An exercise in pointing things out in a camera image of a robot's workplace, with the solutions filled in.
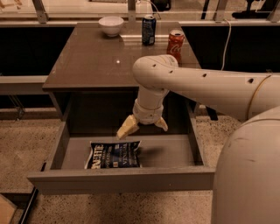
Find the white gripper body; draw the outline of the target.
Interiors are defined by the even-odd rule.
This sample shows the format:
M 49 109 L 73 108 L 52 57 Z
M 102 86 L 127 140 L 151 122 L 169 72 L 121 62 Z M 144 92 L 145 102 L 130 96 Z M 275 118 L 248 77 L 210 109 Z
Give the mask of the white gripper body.
M 136 120 L 144 125 L 148 124 L 158 124 L 161 123 L 163 120 L 162 114 L 163 114 L 164 106 L 161 105 L 159 108 L 144 108 L 140 105 L 138 100 L 135 100 L 134 106 L 133 106 L 133 116 L 136 118 Z

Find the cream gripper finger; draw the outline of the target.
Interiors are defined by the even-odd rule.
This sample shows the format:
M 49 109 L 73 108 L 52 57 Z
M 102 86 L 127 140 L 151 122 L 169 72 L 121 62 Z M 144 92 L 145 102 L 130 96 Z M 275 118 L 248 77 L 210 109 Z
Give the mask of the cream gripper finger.
M 163 129 L 164 131 L 167 131 L 168 130 L 168 125 L 167 123 L 165 122 L 164 118 L 163 117 L 160 117 L 156 122 L 155 122 L 155 125 L 161 129 Z
M 124 139 L 126 136 L 138 131 L 138 129 L 138 120 L 133 115 L 129 115 L 120 129 L 116 132 L 116 136 L 118 139 Z

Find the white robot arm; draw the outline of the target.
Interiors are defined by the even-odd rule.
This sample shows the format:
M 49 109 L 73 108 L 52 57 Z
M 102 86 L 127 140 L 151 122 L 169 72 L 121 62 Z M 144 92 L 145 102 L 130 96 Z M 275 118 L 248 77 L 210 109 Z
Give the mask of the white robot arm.
M 280 74 L 183 68 L 171 55 L 132 67 L 139 83 L 133 113 L 118 138 L 142 124 L 167 127 L 163 99 L 172 91 L 241 121 L 220 153 L 212 224 L 280 224 Z

